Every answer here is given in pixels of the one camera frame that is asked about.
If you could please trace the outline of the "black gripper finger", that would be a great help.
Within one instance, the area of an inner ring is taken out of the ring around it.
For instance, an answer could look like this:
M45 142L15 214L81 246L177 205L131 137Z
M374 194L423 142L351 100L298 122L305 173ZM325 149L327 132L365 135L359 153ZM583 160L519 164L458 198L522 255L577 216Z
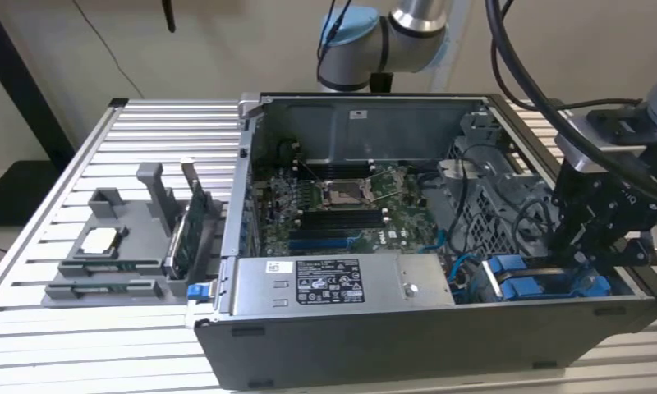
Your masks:
M601 267L635 267L657 265L657 229L641 231L626 239L614 231L598 237L598 265Z
M587 203L573 203L558 210L557 227L547 239L549 262L555 268L575 267L577 252L595 243L599 216Z

